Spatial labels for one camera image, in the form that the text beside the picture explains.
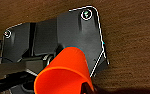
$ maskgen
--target screw head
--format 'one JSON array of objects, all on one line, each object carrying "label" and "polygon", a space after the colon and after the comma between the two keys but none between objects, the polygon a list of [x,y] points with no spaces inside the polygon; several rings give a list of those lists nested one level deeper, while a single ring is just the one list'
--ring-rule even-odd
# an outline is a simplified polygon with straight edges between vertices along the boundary
[{"label": "screw head", "polygon": [[91,17],[92,17],[92,11],[89,9],[86,9],[81,13],[81,18],[84,20],[89,20],[91,19]]},{"label": "screw head", "polygon": [[6,30],[3,34],[6,38],[10,38],[11,37],[11,31],[10,30]]}]

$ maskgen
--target wood grain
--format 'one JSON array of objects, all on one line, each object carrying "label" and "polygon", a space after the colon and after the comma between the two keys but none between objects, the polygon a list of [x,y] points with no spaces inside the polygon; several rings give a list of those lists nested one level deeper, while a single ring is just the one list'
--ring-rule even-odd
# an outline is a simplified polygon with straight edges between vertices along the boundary
[{"label": "wood grain", "polygon": [[110,91],[150,88],[150,0],[0,0],[0,39],[15,24],[47,20],[86,5],[98,9],[110,61],[93,83]]}]

